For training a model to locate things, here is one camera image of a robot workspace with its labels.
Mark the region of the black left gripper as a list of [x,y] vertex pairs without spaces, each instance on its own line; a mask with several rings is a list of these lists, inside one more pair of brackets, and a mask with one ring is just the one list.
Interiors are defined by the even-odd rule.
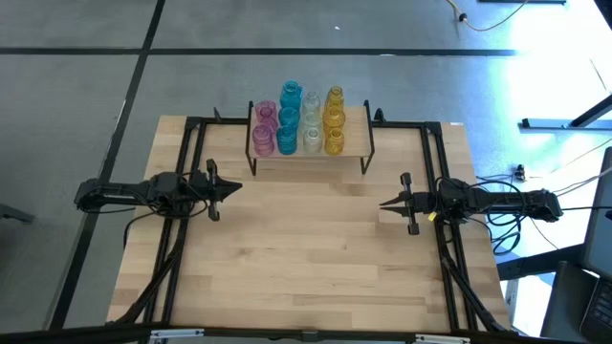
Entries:
[[221,216],[217,208],[220,201],[238,191],[243,184],[218,178],[217,164],[213,159],[206,160],[206,171],[197,168],[190,174],[188,192],[194,204],[204,203],[208,217],[219,221]]

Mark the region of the blue rippled glass vase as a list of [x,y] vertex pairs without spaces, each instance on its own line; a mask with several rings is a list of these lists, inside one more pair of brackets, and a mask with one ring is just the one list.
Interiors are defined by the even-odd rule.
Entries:
[[276,131],[278,151],[282,155],[292,155],[297,149],[297,129],[290,126],[280,127]]

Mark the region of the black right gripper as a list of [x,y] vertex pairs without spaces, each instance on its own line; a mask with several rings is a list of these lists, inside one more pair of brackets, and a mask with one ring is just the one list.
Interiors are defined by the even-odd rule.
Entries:
[[[395,198],[381,203],[381,210],[386,210],[398,213],[407,218],[407,229],[410,235],[418,235],[420,233],[419,225],[416,220],[416,215],[429,214],[435,208],[435,196],[431,192],[413,192],[411,189],[411,175],[407,172],[400,177],[403,191]],[[401,206],[384,206],[398,204]]]

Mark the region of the silver bracket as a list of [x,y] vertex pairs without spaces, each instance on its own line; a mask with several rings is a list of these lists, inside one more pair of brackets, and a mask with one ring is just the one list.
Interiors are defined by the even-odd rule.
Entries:
[[471,344],[467,337],[417,333],[413,344]]
[[186,338],[186,337],[198,337],[205,335],[204,329],[164,329],[154,330],[150,333],[150,339],[172,339],[172,338]]

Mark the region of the black metal table frame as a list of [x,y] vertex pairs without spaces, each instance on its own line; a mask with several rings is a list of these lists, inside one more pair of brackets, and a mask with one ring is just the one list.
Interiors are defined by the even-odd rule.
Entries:
[[464,126],[369,122],[355,108],[348,127],[374,151],[367,172],[357,159],[283,157],[250,169],[243,118],[163,116],[148,174],[173,169],[183,138],[201,143],[220,175],[241,188],[213,222],[189,222],[172,312],[154,316],[208,336],[399,340],[450,331],[437,233],[425,216],[410,235],[381,202],[409,172],[415,190],[440,175],[471,181]]

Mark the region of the dark grey monitor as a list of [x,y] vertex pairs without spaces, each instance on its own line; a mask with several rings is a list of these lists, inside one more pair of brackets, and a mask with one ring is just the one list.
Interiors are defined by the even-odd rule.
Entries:
[[604,152],[601,171],[607,173],[597,181],[582,262],[586,268],[612,280],[612,146]]

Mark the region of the dark furniture foot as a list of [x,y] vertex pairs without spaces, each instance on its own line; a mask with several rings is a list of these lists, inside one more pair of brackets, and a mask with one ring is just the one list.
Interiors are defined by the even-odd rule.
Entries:
[[16,220],[24,224],[31,224],[35,217],[20,209],[0,204],[0,219]]

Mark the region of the clear ribbed glass vase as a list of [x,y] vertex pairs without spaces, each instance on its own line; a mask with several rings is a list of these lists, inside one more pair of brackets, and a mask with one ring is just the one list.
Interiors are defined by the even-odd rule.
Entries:
[[305,133],[312,128],[321,130],[321,126],[322,126],[322,118],[321,118],[321,114],[319,113],[308,112],[300,117],[300,129],[302,133]]

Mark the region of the black floor beam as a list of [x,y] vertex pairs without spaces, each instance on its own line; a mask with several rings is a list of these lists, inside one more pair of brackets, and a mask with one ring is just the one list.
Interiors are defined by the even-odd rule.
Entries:
[[497,265],[501,281],[553,272],[560,262],[580,265],[584,244],[560,248],[537,255],[516,258]]

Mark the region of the black front crossbar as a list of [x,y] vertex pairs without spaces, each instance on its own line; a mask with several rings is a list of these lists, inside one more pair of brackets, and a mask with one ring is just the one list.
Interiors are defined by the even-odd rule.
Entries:
[[[182,328],[163,323],[114,324],[95,327],[55,329],[47,331],[0,333],[0,344],[124,344],[150,339],[154,330],[204,329],[205,335],[198,337],[252,337],[270,340],[292,339],[299,342],[315,343],[324,340],[355,341],[402,341],[413,343],[416,333],[411,332],[350,332],[325,330],[254,330],[230,328]],[[423,333],[434,335],[461,336],[470,339],[471,344],[579,344],[553,338],[529,337],[512,333],[491,333],[459,330],[451,333]]]

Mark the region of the tall yellow glass vase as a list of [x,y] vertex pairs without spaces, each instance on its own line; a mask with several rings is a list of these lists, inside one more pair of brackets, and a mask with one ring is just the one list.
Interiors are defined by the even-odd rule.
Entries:
[[339,109],[342,111],[343,108],[344,108],[343,89],[338,85],[334,85],[330,88],[327,94],[327,98],[325,101],[325,110],[331,111],[332,109]]

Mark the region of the wooden shelf with black frame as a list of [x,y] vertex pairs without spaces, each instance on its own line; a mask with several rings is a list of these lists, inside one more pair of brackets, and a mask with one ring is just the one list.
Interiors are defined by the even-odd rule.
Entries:
[[372,115],[370,114],[369,101],[366,100],[362,106],[345,107],[346,122],[343,133],[345,135],[343,151],[336,156],[328,155],[324,146],[318,152],[308,152],[303,147],[303,139],[297,140],[296,151],[292,155],[283,155],[278,152],[276,136],[273,136],[274,150],[269,156],[260,156],[254,149],[252,131],[258,124],[255,105],[249,102],[246,135],[245,154],[249,162],[251,173],[255,176],[257,163],[263,160],[315,160],[315,159],[339,159],[359,158],[361,173],[365,174],[369,163],[375,152]]

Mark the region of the pink ribbed glass vase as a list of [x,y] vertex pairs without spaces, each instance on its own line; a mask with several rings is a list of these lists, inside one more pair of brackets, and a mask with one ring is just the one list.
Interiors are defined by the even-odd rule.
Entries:
[[273,132],[270,127],[260,124],[252,130],[253,149],[258,156],[268,157],[274,152]]

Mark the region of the yellow diamond-pattern glass vase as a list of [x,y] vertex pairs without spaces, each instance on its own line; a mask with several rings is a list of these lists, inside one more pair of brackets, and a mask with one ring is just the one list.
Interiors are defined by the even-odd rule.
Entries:
[[323,114],[322,119],[325,132],[332,129],[342,130],[345,123],[345,114],[340,108],[330,108]]

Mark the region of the black stand base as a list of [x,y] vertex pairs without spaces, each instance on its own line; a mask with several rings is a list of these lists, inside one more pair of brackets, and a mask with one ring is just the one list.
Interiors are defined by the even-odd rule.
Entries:
[[524,130],[612,131],[612,119],[602,119],[608,114],[612,114],[612,95],[576,118],[523,118],[518,126]]

